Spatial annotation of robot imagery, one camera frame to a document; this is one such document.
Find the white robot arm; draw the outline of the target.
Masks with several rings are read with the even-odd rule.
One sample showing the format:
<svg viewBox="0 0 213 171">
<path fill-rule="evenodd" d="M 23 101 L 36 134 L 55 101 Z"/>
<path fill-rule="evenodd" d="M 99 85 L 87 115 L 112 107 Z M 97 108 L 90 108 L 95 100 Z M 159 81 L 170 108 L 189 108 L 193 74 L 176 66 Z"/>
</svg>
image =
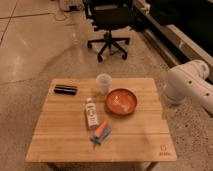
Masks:
<svg viewBox="0 0 213 171">
<path fill-rule="evenodd" d="M 166 101 L 171 105 L 180 105 L 186 97 L 190 97 L 213 114 L 213 85 L 206 81 L 209 73 L 208 65 L 202 60 L 170 68 L 164 86 Z"/>
</svg>

